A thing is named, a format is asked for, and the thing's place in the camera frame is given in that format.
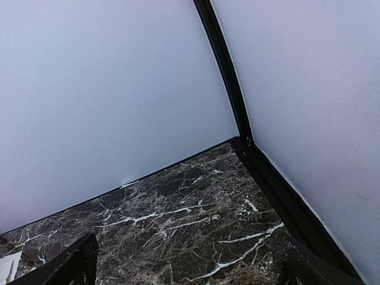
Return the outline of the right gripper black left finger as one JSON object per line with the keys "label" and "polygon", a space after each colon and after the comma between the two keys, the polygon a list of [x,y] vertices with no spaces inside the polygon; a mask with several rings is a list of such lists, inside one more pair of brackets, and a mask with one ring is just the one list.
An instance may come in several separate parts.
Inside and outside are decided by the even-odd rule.
{"label": "right gripper black left finger", "polygon": [[45,265],[16,278],[11,284],[96,283],[99,246],[94,233],[86,233]]}

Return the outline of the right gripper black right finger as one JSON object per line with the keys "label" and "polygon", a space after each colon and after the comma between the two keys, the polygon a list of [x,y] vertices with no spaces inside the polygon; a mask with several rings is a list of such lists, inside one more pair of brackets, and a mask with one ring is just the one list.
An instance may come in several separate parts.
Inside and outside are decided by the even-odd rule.
{"label": "right gripper black right finger", "polygon": [[363,284],[323,261],[283,232],[278,234],[278,284]]}

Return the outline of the cream paper envelope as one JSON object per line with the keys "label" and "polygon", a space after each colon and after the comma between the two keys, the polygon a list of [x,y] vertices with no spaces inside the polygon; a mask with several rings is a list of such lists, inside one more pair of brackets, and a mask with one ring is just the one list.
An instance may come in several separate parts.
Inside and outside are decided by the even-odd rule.
{"label": "cream paper envelope", "polygon": [[15,279],[17,268],[21,259],[22,251],[1,258],[0,265],[0,282],[8,284]]}

